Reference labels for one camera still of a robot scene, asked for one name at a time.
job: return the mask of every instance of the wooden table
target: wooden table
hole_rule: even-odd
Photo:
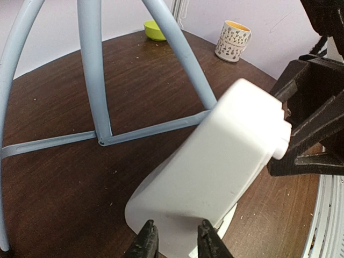
[[[213,44],[186,36],[217,98],[242,77],[264,90],[273,86],[275,80],[251,64],[226,63],[215,57]],[[203,110],[166,42],[137,32],[103,46],[114,134]],[[79,51],[14,81],[5,146],[93,129]],[[126,202],[193,129],[110,147],[93,139],[5,159],[5,217],[16,257],[121,257],[135,236],[124,220]],[[264,169],[224,237],[232,254],[299,257],[317,186],[314,175],[272,178]]]

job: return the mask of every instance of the green bowl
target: green bowl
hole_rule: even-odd
[[[165,41],[166,38],[162,34],[159,26],[156,24],[154,20],[148,20],[144,23],[145,26],[145,33],[147,37],[155,41]]]

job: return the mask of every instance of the patterned mug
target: patterned mug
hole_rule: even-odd
[[[225,21],[215,54],[228,62],[238,62],[252,37],[249,28],[234,21]]]

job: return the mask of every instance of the mug handle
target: mug handle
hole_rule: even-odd
[[[248,44],[249,44],[250,41],[251,41],[251,38],[252,38],[252,32],[251,32],[250,35],[248,36],[248,39],[247,39],[247,41],[246,41],[246,45],[245,45],[245,47],[243,48],[242,52],[247,48]]]

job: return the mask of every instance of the white container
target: white container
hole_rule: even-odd
[[[236,81],[136,189],[126,205],[126,222],[138,233],[153,219],[163,255],[197,256],[202,219],[218,228],[271,157],[283,157],[290,133],[280,101],[244,79]],[[228,227],[228,220],[223,224]]]

